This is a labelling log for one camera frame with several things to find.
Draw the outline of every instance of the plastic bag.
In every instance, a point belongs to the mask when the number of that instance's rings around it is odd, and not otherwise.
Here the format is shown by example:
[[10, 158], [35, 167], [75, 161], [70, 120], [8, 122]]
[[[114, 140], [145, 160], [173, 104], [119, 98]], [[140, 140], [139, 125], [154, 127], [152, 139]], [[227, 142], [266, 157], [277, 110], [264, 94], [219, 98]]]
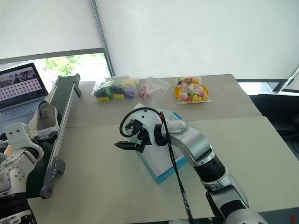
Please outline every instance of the plastic bag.
[[211, 102], [208, 89], [201, 83], [201, 77], [178, 77], [176, 83], [175, 91], [177, 91], [178, 104]]
[[154, 77], [148, 77], [141, 86], [139, 95], [145, 100], [147, 106], [156, 108], [169, 88], [169, 83]]
[[91, 99], [109, 101], [115, 99], [130, 99], [137, 96], [135, 80], [125, 77], [109, 77], [102, 82], [96, 82], [91, 93]]

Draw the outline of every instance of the silver robotic arm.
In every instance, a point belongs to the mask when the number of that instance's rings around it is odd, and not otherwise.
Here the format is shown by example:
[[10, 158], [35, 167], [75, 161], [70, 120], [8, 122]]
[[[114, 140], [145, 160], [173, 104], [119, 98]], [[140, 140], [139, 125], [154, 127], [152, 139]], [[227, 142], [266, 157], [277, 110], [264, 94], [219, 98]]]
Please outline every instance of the silver robotic arm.
[[168, 132], [162, 123], [161, 116], [150, 108], [137, 105], [130, 119], [131, 134], [122, 133], [125, 137], [137, 134], [140, 144], [120, 141], [115, 145], [125, 150], [143, 152], [145, 145], [163, 146], [171, 142], [193, 166], [200, 181], [206, 188], [206, 197], [214, 215], [225, 224], [267, 224], [255, 211], [249, 209], [248, 200], [229, 170], [221, 163], [210, 142], [198, 130], [190, 127], [183, 120], [166, 121]]
[[30, 139], [28, 126], [6, 126], [7, 140], [13, 152], [0, 164], [0, 224], [30, 224], [35, 218], [26, 198], [26, 180], [43, 149]]

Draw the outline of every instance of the table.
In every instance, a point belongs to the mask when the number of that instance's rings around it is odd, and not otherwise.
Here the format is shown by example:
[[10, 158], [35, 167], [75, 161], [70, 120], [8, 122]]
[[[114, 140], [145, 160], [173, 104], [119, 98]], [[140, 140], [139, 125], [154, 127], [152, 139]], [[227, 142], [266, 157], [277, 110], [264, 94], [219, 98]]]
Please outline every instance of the table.
[[[261, 116], [250, 97], [231, 74], [202, 76], [203, 84], [210, 90], [212, 102], [187, 105], [177, 104], [177, 99], [173, 95], [175, 78], [164, 78], [164, 80], [170, 84], [170, 87], [159, 107], [175, 111], [188, 121]], [[145, 81], [146, 79], [141, 79], [139, 85]], [[90, 93], [94, 83], [93, 81], [80, 82], [79, 87], [83, 94], [80, 98], [74, 99], [67, 126], [119, 124], [126, 113], [131, 111], [137, 103], [142, 102], [140, 97], [91, 102]]]
[[[256, 211], [299, 207], [299, 162], [267, 118], [191, 121], [211, 142], [220, 160]], [[65, 173], [52, 198], [29, 199], [43, 224], [137, 223], [186, 219], [175, 175], [157, 185], [136, 152], [113, 144], [124, 139], [117, 124], [68, 127], [60, 158]], [[194, 218], [210, 217], [205, 190], [193, 168], [180, 170]]]

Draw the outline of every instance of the laptop screen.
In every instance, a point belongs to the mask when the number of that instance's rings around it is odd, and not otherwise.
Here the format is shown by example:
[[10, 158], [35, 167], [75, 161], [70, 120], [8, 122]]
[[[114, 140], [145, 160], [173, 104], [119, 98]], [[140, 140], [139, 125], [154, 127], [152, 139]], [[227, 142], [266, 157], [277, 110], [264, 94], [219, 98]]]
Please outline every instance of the laptop screen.
[[0, 109], [47, 94], [33, 63], [0, 72]]

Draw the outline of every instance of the laptop keyboard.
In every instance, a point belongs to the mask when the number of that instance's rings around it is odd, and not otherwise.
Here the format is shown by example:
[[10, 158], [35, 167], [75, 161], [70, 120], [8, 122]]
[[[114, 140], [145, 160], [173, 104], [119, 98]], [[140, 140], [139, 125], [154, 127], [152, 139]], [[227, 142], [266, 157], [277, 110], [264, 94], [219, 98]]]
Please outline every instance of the laptop keyboard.
[[2, 111], [2, 112], [0, 112], [0, 122], [4, 122], [7, 120], [11, 120], [11, 119], [35, 112], [39, 103], [40, 103], [40, 101], [38, 100], [38, 101], [29, 103], [29, 104], [16, 106], [14, 108], [10, 108], [5, 111]]

